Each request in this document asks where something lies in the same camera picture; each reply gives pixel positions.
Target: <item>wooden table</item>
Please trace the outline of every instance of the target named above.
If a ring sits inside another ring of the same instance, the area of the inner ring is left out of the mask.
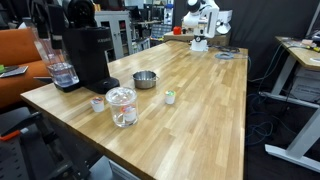
[[[320,58],[320,54],[301,47],[294,47],[296,43],[292,42],[291,38],[276,37],[281,45],[287,49],[290,56],[287,58],[281,73],[271,91],[271,93],[262,93],[273,99],[287,101],[299,105],[317,108],[318,110],[309,119],[300,133],[292,141],[287,149],[278,148],[276,146],[265,145],[266,151],[276,157],[282,158],[289,162],[309,168],[320,173],[320,162],[307,158],[304,154],[320,137],[320,109],[318,104],[305,102],[280,95],[280,92],[287,81],[294,65],[299,62],[304,68],[320,70],[320,62],[312,61],[310,58]]]
[[[247,59],[216,53],[167,42],[109,63],[123,87],[134,88],[139,70],[160,77],[136,89],[139,121],[129,128],[114,125],[108,106],[95,113],[89,100],[97,94],[85,88],[63,93],[49,84],[21,96],[141,179],[242,179]],[[176,91],[175,104],[164,103],[166,90]]]

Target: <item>small cup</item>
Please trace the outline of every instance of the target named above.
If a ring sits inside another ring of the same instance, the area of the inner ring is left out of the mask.
[[[166,91],[166,99],[165,99],[166,104],[173,104],[175,97],[176,97],[175,91],[171,91],[171,90]]]
[[[104,110],[104,100],[102,97],[94,97],[91,99],[90,104],[94,112],[101,112]]]

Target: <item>stainless steel bowl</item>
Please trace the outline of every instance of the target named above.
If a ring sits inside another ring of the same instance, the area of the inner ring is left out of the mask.
[[[156,85],[157,77],[156,73],[153,71],[139,71],[132,75],[134,80],[134,85],[139,89],[149,89]]]

